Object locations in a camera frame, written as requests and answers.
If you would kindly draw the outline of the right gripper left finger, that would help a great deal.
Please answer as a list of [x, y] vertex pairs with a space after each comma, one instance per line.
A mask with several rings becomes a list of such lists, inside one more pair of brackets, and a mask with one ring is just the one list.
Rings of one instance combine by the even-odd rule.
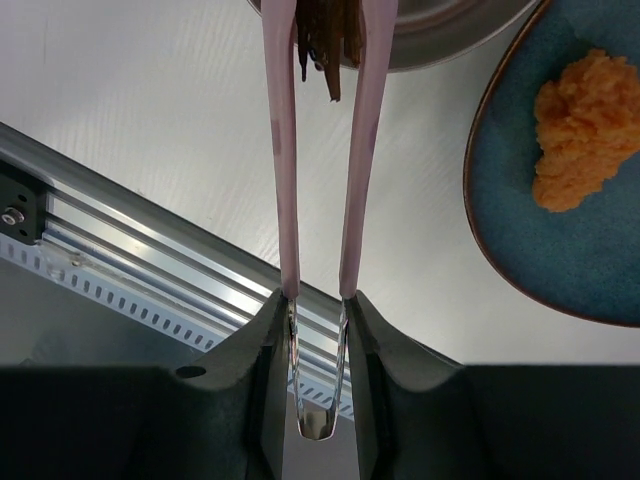
[[271, 294], [198, 361], [1, 372], [5, 479], [278, 479], [289, 326]]

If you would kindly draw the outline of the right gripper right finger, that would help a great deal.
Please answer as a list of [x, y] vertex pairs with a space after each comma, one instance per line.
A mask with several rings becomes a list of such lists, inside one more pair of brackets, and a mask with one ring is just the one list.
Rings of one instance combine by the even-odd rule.
[[346, 304], [364, 479], [635, 479], [635, 365], [463, 365]]

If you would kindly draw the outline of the round steel lunch box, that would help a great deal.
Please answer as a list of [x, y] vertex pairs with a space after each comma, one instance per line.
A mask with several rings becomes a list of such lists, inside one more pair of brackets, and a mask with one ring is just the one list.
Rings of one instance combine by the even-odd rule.
[[[296, 2], [293, 39], [297, 43]], [[399, 1], [389, 69], [422, 68], [463, 54], [513, 23], [531, 5], [512, 0]], [[356, 69], [346, 58], [341, 66]]]

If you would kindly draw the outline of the dark green seaweed piece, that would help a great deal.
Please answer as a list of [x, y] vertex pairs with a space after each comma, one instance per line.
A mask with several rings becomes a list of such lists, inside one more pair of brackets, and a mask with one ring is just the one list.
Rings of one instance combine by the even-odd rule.
[[357, 0], [298, 0], [295, 10], [298, 61], [301, 80], [307, 79], [308, 64], [324, 73], [331, 101], [341, 99], [341, 59], [358, 68], [363, 39], [361, 3]]

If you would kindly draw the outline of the pink steel tongs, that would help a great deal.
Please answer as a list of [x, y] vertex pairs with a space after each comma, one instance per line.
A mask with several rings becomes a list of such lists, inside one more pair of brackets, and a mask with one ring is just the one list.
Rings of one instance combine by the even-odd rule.
[[[300, 291], [300, 265], [293, 66], [295, 10], [293, 1], [264, 1], [260, 5], [275, 169], [281, 285], [288, 300], [293, 386], [298, 388], [300, 372], [296, 299]], [[369, 180], [397, 11], [398, 4], [395, 1], [363, 1], [360, 4], [359, 21], [364, 45], [353, 111], [339, 270], [339, 292], [344, 301], [353, 298], [357, 289]], [[308, 410], [301, 396], [294, 397], [298, 429], [306, 439], [323, 441], [335, 431], [344, 373], [347, 325], [348, 314], [342, 311], [336, 379], [329, 408]]]

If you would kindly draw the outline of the blue ceramic plate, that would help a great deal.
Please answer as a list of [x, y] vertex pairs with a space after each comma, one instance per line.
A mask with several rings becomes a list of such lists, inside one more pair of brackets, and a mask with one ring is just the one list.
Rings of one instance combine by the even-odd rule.
[[477, 108], [464, 161], [473, 236], [514, 288], [559, 312], [639, 324], [639, 160], [625, 162], [579, 207], [552, 213], [532, 195], [540, 157], [534, 99], [593, 47], [639, 61], [635, 1], [543, 1], [496, 67]]

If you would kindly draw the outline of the orange fried food piece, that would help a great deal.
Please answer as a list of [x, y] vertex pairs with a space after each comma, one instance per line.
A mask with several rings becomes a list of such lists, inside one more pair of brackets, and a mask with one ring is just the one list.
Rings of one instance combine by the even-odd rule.
[[552, 213], [575, 209], [639, 152], [638, 69], [592, 49], [540, 88], [534, 116], [534, 200]]

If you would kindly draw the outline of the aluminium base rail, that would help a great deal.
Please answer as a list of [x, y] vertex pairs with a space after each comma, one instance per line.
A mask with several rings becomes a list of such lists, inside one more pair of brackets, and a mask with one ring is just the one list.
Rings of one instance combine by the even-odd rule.
[[50, 278], [181, 343], [211, 349], [278, 287], [274, 267], [9, 126], [1, 158], [47, 185]]

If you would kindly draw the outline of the left black mount plate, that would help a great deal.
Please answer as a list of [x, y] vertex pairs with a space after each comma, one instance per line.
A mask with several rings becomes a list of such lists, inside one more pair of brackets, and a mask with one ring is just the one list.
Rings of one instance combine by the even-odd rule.
[[47, 185], [1, 161], [1, 233], [25, 245], [38, 243], [45, 230]]

